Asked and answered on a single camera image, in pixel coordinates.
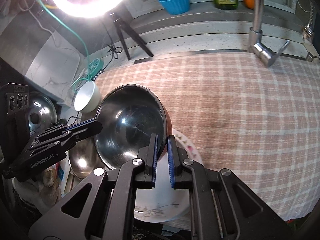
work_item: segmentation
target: orange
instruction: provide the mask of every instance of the orange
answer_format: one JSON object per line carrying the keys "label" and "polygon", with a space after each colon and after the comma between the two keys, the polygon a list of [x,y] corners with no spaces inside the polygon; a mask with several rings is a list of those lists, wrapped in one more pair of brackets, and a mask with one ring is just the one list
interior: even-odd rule
{"label": "orange", "polygon": [[254,0],[243,0],[243,2],[249,9],[254,9]]}

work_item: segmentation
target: stainless steel bowl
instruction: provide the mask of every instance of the stainless steel bowl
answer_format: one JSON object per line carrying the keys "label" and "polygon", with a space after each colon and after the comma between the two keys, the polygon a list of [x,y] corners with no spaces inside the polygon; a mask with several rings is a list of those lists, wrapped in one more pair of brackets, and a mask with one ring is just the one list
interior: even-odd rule
{"label": "stainless steel bowl", "polygon": [[80,179],[87,177],[95,168],[104,166],[97,156],[92,137],[77,142],[69,150],[68,160],[73,174]]}
{"label": "stainless steel bowl", "polygon": [[124,85],[111,91],[101,102],[95,119],[102,131],[94,136],[99,158],[111,170],[137,157],[158,134],[158,157],[164,150],[171,120],[156,95],[140,85]]}

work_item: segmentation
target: blue plastic bowl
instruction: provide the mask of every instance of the blue plastic bowl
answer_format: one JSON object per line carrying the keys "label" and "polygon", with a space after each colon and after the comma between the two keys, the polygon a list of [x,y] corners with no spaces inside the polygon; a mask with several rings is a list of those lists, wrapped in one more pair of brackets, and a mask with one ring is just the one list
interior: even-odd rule
{"label": "blue plastic bowl", "polygon": [[185,13],[190,9],[189,0],[159,0],[159,3],[173,15]]}

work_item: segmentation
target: white plate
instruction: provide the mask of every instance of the white plate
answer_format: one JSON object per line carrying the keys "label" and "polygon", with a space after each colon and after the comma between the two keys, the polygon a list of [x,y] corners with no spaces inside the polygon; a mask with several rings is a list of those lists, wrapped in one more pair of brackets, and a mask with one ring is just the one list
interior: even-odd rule
{"label": "white plate", "polygon": [[[172,130],[177,147],[186,149],[188,157],[201,164],[199,152],[191,141],[179,131]],[[151,223],[176,219],[189,207],[187,189],[173,189],[170,184],[168,153],[157,163],[156,185],[153,189],[137,189],[134,218]]]}

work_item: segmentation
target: plaid tablecloth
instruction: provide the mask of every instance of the plaid tablecloth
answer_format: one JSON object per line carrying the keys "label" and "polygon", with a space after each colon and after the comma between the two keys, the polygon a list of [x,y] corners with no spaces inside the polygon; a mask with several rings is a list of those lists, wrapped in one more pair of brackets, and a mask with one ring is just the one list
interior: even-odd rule
{"label": "plaid tablecloth", "polygon": [[231,169],[284,220],[319,199],[319,65],[213,53],[111,69],[96,83],[103,97],[129,83],[151,89],[206,168]]}

